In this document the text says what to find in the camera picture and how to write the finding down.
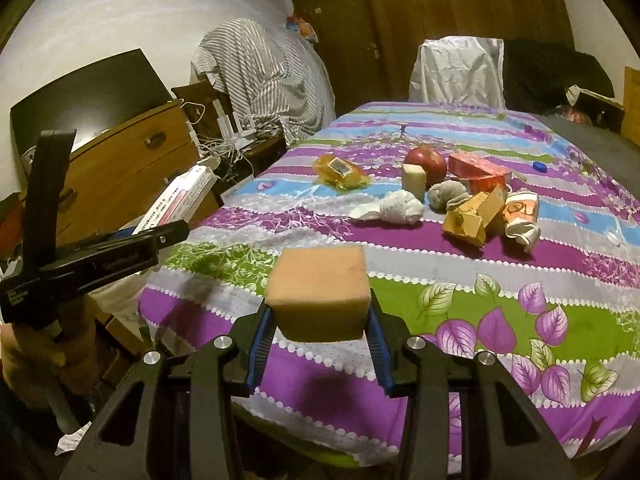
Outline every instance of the bed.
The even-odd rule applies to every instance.
[[[443,238],[427,208],[418,227],[356,224],[348,212],[400,187],[412,136],[443,154],[479,153],[540,196],[532,254],[496,237],[481,250]],[[333,152],[374,176],[338,194],[313,160]],[[532,162],[548,166],[537,173]],[[567,455],[619,440],[640,413],[640,203],[534,117],[477,107],[370,103],[287,152],[177,246],[140,298],[154,335],[184,353],[257,310],[286,247],[361,244],[383,310],[444,351],[498,358]],[[300,344],[276,332],[262,385],[238,413],[299,450],[341,465],[393,460],[406,401],[375,380],[364,339]],[[460,469],[460,407],[450,395],[449,471]]]

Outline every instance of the wooden chair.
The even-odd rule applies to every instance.
[[[204,117],[202,118],[200,118],[202,107],[191,104],[185,104],[182,107],[189,121],[196,123],[193,125],[193,129],[201,140],[222,138],[220,126],[218,126],[219,115],[216,111],[217,104],[215,104],[215,101],[218,101],[219,107],[222,108],[225,114],[231,115],[231,101],[227,94],[217,91],[207,79],[187,86],[177,86],[171,88],[171,91],[178,99],[184,99],[185,102],[197,103],[205,107]]]

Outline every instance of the wooden door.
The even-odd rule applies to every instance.
[[[394,101],[408,97],[425,39],[480,36],[574,46],[564,0],[369,0]]]
[[[367,0],[292,1],[296,14],[318,34],[316,52],[334,88],[336,114],[387,100],[385,68]]]

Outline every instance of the yellow packaged food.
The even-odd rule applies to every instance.
[[[358,166],[333,153],[319,156],[314,162],[314,171],[325,184],[349,190],[368,186],[370,178]]]

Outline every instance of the red apple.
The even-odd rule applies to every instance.
[[[447,176],[447,161],[435,150],[422,144],[412,149],[404,158],[405,164],[421,166],[427,174],[427,189],[442,182]]]

